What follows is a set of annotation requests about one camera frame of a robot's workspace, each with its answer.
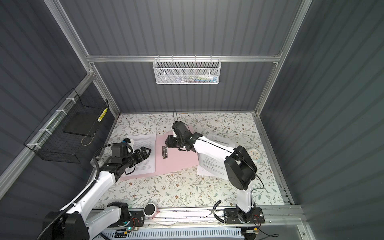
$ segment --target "clock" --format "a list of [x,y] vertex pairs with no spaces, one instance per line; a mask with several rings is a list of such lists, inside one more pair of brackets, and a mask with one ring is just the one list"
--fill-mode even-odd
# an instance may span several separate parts
[[247,152],[253,161],[256,161],[257,163],[261,162],[262,155],[259,150],[254,147],[251,147],[247,149]]

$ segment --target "zip tie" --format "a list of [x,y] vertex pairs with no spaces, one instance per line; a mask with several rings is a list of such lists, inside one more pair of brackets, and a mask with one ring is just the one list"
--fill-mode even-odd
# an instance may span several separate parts
[[27,143],[27,145],[32,145],[32,146],[37,146],[37,147],[40,147],[40,144],[39,143]]
[[47,133],[49,133],[49,135],[52,135],[52,133],[49,131],[49,129],[40,129],[39,131],[46,131]]
[[56,110],[56,112],[63,112],[65,115],[67,115],[64,109]]
[[66,100],[73,100],[73,102],[76,103],[74,98],[66,98]]

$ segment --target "mounting plate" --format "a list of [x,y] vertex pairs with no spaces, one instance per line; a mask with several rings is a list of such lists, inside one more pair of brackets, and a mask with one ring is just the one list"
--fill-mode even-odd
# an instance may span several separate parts
[[[131,214],[131,218],[134,217],[139,220],[139,225],[137,225],[137,220],[135,219],[135,227],[142,227],[144,226],[144,211],[129,211]],[[119,227],[117,224],[111,224],[109,227]],[[133,221],[131,220],[129,224],[125,227],[133,227]]]
[[[236,208],[230,208],[230,209],[223,209],[224,211],[224,217],[225,217],[225,224],[243,224],[236,216],[237,216],[237,210]],[[255,207],[253,209],[252,215],[257,215],[258,217],[255,217],[257,221],[255,223],[265,223],[264,214],[261,208]]]

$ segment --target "black wire basket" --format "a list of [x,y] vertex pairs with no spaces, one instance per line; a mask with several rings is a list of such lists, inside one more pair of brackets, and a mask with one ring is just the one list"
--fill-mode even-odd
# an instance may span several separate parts
[[38,138],[31,136],[24,145],[42,160],[80,163],[89,156],[89,145],[109,110],[108,101],[76,95],[45,128]]

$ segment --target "white wire basket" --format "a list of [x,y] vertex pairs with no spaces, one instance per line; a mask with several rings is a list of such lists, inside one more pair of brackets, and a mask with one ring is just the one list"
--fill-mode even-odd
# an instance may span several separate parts
[[204,62],[161,59],[153,61],[157,84],[218,84],[220,68],[220,59]]

